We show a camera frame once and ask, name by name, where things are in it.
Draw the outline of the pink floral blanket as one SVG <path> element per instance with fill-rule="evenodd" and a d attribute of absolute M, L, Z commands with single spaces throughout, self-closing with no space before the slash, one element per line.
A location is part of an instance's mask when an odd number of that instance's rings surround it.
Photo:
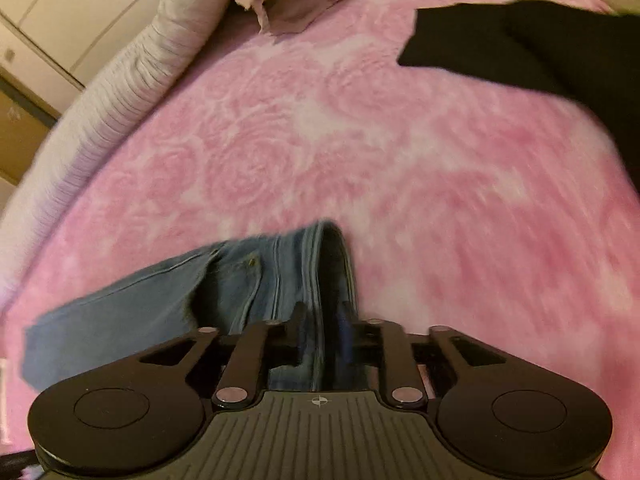
<path fill-rule="evenodd" d="M 582 382 L 614 419 L 600 463 L 639 474 L 639 199 L 608 134 L 556 96 L 400 67 L 416 9 L 345 0 L 293 36 L 240 13 L 90 181 L 10 307 L 6 421 L 39 315 L 216 240 L 330 218 L 358 308 L 449 325 Z M 602 10 L 599 0 L 551 0 Z"/>

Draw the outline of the black garment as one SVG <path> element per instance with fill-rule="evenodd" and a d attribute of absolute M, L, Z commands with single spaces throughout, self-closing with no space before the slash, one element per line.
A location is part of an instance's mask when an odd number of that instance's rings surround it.
<path fill-rule="evenodd" d="M 591 110 L 639 181 L 639 18 L 547 0 L 420 9 L 397 62 L 564 96 Z"/>

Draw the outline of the blue denim jeans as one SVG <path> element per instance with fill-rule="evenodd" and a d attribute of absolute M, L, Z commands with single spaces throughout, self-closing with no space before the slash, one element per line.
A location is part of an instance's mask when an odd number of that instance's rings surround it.
<path fill-rule="evenodd" d="M 200 247 L 41 315 L 25 332 L 22 376 L 42 391 L 197 328 L 236 335 L 258 321 L 286 321 L 299 302 L 302 362 L 270 372 L 269 385 L 318 390 L 329 340 L 356 310 L 348 248 L 329 220 Z"/>

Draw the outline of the brown wooden door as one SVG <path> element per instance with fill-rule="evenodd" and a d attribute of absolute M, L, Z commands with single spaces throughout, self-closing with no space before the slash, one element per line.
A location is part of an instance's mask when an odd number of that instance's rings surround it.
<path fill-rule="evenodd" d="M 0 98 L 1 175 L 17 184 L 55 125 L 56 117 L 32 102 L 4 78 L 1 78 Z"/>

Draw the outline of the white sliding wardrobe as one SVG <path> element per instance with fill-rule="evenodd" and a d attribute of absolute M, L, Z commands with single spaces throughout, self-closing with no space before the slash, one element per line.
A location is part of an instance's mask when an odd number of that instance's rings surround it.
<path fill-rule="evenodd" d="M 64 112 L 160 0 L 1 0 L 1 67 Z"/>

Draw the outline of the grey striped duvet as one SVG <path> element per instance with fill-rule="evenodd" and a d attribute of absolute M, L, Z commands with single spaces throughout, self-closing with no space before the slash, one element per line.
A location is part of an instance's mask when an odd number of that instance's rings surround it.
<path fill-rule="evenodd" d="M 89 82 L 41 144 L 1 217 L 1 304 L 94 174 L 157 105 L 230 0 L 160 0 L 152 22 Z"/>

